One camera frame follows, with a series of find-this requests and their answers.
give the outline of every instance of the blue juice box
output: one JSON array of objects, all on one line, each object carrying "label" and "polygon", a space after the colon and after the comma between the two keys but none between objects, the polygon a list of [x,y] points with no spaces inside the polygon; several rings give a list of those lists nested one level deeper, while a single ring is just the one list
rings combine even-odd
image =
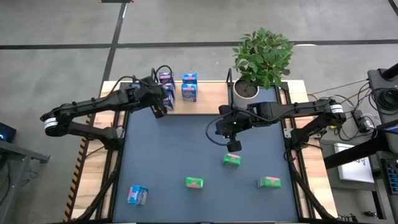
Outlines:
[{"label": "blue juice box", "polygon": [[172,95],[173,100],[175,99],[174,97],[174,86],[172,83],[166,83],[163,85],[163,88],[166,90],[166,92],[170,95]]},{"label": "blue juice box", "polygon": [[160,83],[171,83],[175,86],[174,74],[171,72],[159,72],[159,81]]},{"label": "blue juice box", "polygon": [[181,86],[182,100],[189,102],[197,101],[198,88],[196,84],[182,84]]},{"label": "blue juice box", "polygon": [[182,75],[182,83],[184,84],[198,84],[197,73],[185,73]]},{"label": "blue juice box", "polygon": [[163,100],[163,105],[170,110],[174,110],[174,100],[171,94],[167,95],[167,98]]},{"label": "blue juice box", "polygon": [[147,200],[148,188],[140,185],[133,185],[130,187],[127,203],[133,205],[144,205]]}]

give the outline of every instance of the concrete floor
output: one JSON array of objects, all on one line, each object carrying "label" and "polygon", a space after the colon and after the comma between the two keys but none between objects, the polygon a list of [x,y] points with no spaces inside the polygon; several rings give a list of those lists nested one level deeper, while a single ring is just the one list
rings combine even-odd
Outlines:
[{"label": "concrete floor", "polygon": [[[108,44],[120,6],[96,0],[0,0],[0,44]],[[387,0],[146,0],[127,5],[119,43],[237,41],[258,27],[290,40],[398,39],[398,18]],[[39,117],[64,102],[97,96],[108,52],[0,50],[0,105],[7,104],[0,109],[0,121],[18,130],[16,144],[51,155],[47,165],[32,164],[40,175],[23,187],[13,223],[62,220],[80,138],[47,137]],[[296,46],[294,53],[287,78],[303,79],[315,92],[363,80],[369,69],[390,67],[397,63],[398,45]],[[232,54],[231,47],[118,49],[110,80],[144,77],[163,64],[176,74],[198,72],[201,80],[223,80]],[[360,86],[320,96],[350,96]],[[360,109],[376,115],[367,102]],[[352,121],[344,128],[355,132]],[[324,138],[336,139],[332,134]],[[342,215],[393,223],[361,215],[374,210],[370,192],[333,189],[333,196]]]}]

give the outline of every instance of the green box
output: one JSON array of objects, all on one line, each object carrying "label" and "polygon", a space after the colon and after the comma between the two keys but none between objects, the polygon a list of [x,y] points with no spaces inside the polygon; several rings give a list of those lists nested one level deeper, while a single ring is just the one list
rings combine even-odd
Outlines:
[{"label": "green box", "polygon": [[281,187],[280,179],[277,177],[261,177],[258,180],[258,188],[270,187],[278,189]]},{"label": "green box", "polygon": [[226,153],[223,160],[223,165],[230,168],[238,168],[241,165],[242,157],[231,153]]},{"label": "green box", "polygon": [[190,188],[202,189],[203,188],[203,179],[196,177],[187,177],[185,179],[185,186]]}]

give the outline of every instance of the white flower pot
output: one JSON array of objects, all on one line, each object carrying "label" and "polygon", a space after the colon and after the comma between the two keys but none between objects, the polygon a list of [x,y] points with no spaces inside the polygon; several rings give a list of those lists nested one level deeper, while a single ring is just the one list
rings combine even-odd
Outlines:
[{"label": "white flower pot", "polygon": [[239,95],[236,92],[235,84],[237,82],[238,81],[236,80],[234,82],[234,86],[233,86],[234,105],[237,106],[238,108],[247,109],[248,108],[248,104],[255,103],[255,98],[259,94],[260,88],[257,86],[256,94],[254,96],[250,97],[250,98],[246,98],[246,97],[243,97],[243,96]]}]

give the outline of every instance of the small box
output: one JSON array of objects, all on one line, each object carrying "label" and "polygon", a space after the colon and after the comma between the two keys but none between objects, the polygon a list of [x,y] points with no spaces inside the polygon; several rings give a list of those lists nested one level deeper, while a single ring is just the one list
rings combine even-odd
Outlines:
[{"label": "small box", "polygon": [[242,157],[231,153],[226,153],[223,160],[223,165],[226,167],[237,169],[242,162]]},{"label": "small box", "polygon": [[174,86],[172,83],[167,83],[163,85],[163,88],[166,90],[166,92],[170,95],[172,95],[173,100],[175,99],[174,97]]},{"label": "small box", "polygon": [[277,177],[261,177],[257,182],[257,187],[270,187],[278,189],[281,187],[280,179]]},{"label": "small box", "polygon": [[130,187],[127,203],[133,205],[144,205],[147,200],[148,188],[140,185],[133,185]]},{"label": "small box", "polygon": [[198,84],[197,73],[185,73],[182,75],[182,83],[184,84]]},{"label": "small box", "polygon": [[173,86],[175,86],[174,73],[159,72],[159,81],[160,83],[171,83]]},{"label": "small box", "polygon": [[197,101],[198,89],[196,84],[182,84],[181,93],[183,101],[189,101],[189,102]]},{"label": "small box", "polygon": [[203,188],[203,179],[196,177],[187,177],[185,179],[185,186],[190,188],[202,189]]},{"label": "small box", "polygon": [[167,98],[163,100],[163,105],[169,110],[174,110],[174,100],[171,94],[167,94]]}]

